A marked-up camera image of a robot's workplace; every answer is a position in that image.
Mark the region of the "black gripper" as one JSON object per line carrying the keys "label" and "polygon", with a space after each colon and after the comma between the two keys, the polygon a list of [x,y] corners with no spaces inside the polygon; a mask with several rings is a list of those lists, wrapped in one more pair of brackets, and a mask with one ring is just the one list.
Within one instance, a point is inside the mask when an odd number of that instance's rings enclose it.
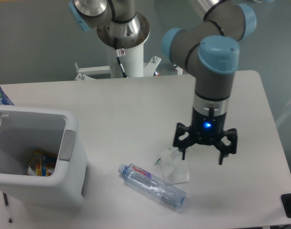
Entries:
{"label": "black gripper", "polygon": [[[177,123],[173,147],[178,148],[182,153],[182,160],[185,160],[186,149],[194,144],[215,145],[220,152],[219,165],[229,154],[237,153],[237,130],[231,128],[223,130],[226,113],[214,116],[213,118],[199,113],[193,108],[191,126]],[[229,144],[226,145],[222,139],[226,137]]]}

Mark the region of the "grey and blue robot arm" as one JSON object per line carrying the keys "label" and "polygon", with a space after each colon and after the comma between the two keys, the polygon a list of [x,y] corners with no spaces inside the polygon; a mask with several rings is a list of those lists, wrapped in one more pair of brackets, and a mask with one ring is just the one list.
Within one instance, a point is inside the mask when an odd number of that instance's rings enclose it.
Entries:
{"label": "grey and blue robot arm", "polygon": [[[224,129],[234,74],[239,60],[238,42],[256,28],[251,7],[228,0],[193,0],[203,23],[189,31],[168,30],[162,52],[196,79],[192,122],[178,123],[173,146],[180,152],[194,144],[215,146],[223,159],[237,151],[236,129]],[[136,11],[133,0],[72,0],[69,8],[82,30],[96,28],[109,50],[113,78],[142,77],[142,48],[150,34],[147,19]]]}

